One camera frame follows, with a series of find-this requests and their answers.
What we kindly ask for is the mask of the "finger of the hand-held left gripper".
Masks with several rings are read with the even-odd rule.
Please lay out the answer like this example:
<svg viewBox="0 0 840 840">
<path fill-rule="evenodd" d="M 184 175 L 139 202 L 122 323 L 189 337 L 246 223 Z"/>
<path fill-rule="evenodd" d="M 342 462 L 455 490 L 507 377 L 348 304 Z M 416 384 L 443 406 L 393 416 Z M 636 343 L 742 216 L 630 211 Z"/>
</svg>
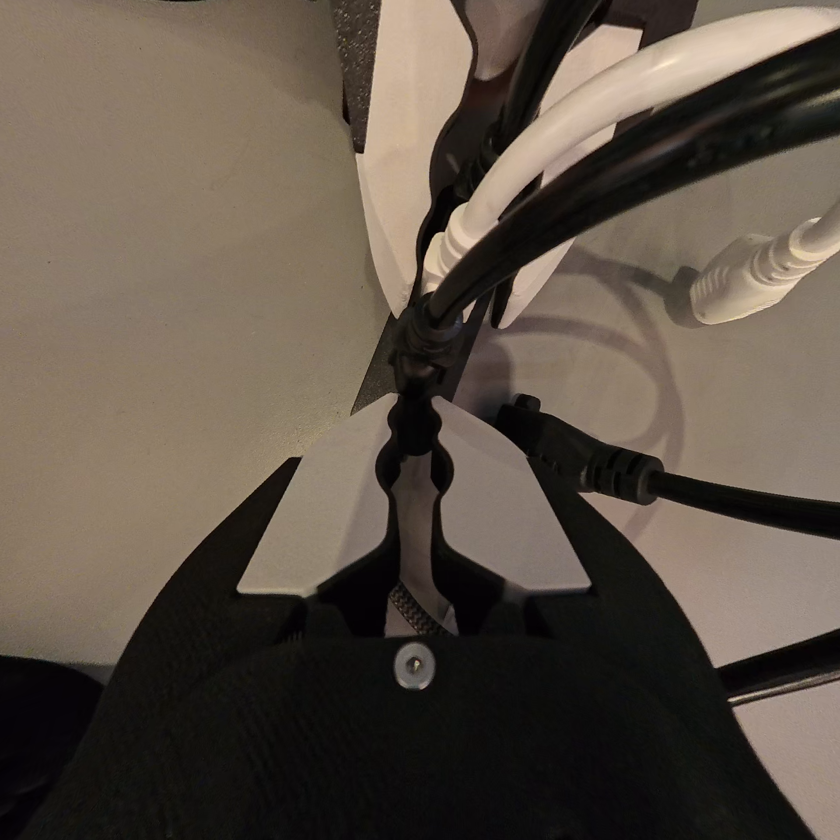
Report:
<svg viewBox="0 0 840 840">
<path fill-rule="evenodd" d="M 389 309 L 423 271 L 442 187 L 441 143 L 476 65 L 467 2 L 383 1 L 358 176 L 372 263 Z"/>
<path fill-rule="evenodd" d="M 599 72 L 636 53 L 642 37 L 640 26 L 600 25 L 563 59 L 542 98 L 539 115 Z M 616 123 L 613 122 L 563 153 L 545 170 L 539 184 L 543 186 L 609 141 L 615 130 Z M 490 316 L 491 325 L 495 329 L 505 329 L 513 324 L 551 278 L 571 247 L 571 241 L 564 243 L 520 269 L 507 295 L 502 293 L 501 287 L 496 289 Z"/>
</svg>

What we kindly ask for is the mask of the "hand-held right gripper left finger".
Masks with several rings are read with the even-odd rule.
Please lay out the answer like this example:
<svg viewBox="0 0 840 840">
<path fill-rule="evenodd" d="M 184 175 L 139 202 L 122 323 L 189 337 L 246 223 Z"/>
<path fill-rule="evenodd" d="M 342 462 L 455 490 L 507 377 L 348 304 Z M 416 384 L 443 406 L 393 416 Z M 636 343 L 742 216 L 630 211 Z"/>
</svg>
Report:
<svg viewBox="0 0 840 840">
<path fill-rule="evenodd" d="M 397 395 L 322 435 L 301 458 L 237 585 L 242 595 L 310 597 L 385 539 L 389 501 L 375 463 Z"/>
</svg>

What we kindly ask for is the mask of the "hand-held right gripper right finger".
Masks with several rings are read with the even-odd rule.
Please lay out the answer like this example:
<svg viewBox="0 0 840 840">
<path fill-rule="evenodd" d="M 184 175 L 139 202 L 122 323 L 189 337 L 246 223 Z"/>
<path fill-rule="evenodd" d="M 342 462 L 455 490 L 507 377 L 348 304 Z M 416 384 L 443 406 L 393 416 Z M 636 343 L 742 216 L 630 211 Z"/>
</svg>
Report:
<svg viewBox="0 0 840 840">
<path fill-rule="evenodd" d="M 453 465 L 440 504 L 450 549 L 501 579 L 506 599 L 591 588 L 522 451 L 501 432 L 440 396 L 437 441 Z"/>
</svg>

